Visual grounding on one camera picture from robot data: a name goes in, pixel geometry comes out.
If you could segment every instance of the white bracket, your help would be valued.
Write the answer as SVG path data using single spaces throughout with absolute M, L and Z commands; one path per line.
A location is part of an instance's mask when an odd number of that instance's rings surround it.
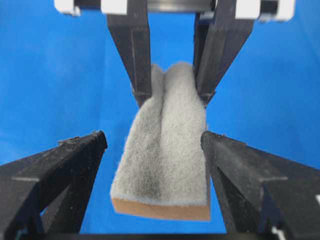
M 101 0 L 103 14 L 127 15 L 128 0 Z
M 54 0 L 54 7 L 62 14 L 80 16 L 81 10 L 75 6 L 74 0 Z
M 261 0 L 236 0 L 235 19 L 257 19 L 260 9 Z
M 277 1 L 278 9 L 275 15 L 262 14 L 259 18 L 262 22 L 279 21 L 286 22 L 293 18 L 296 9 L 296 0 L 269 0 Z

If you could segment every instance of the blue background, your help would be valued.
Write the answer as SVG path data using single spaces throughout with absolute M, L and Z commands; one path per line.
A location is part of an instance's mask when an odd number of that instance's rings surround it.
M 211 131 L 320 168 L 319 13 L 319 0 L 298 0 L 290 22 L 255 23 L 207 108 Z M 193 15 L 150 14 L 149 24 L 153 63 L 192 63 Z M 0 0 L 0 164 L 103 130 L 109 148 L 82 233 L 223 233 L 214 192 L 209 223 L 115 214 L 110 186 L 137 111 L 102 14 Z

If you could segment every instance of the tan foam layer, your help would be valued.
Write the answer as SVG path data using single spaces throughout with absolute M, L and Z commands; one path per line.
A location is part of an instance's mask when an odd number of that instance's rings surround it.
M 153 219 L 210 221 L 210 202 L 205 206 L 160 206 L 113 198 L 112 204 L 119 214 Z

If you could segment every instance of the blue backdrop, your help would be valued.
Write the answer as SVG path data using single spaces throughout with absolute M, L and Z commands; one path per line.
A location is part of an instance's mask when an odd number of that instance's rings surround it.
M 255 24 L 207 108 L 211 131 L 320 168 L 319 13 L 320 1 L 297 0 L 290 22 Z M 193 15 L 150 14 L 149 24 L 153 63 L 192 63 Z M 101 129 L 109 148 L 82 233 L 224 232 L 214 192 L 209 223 L 115 214 L 110 186 L 137 111 L 102 14 L 0 0 L 0 164 Z

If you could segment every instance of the sponge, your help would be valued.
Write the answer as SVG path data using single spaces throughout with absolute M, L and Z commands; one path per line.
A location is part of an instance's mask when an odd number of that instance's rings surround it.
M 116 171 L 111 199 L 116 212 L 135 216 L 210 220 L 209 174 L 201 149 L 206 111 L 193 68 L 151 71 L 152 97 L 137 113 Z

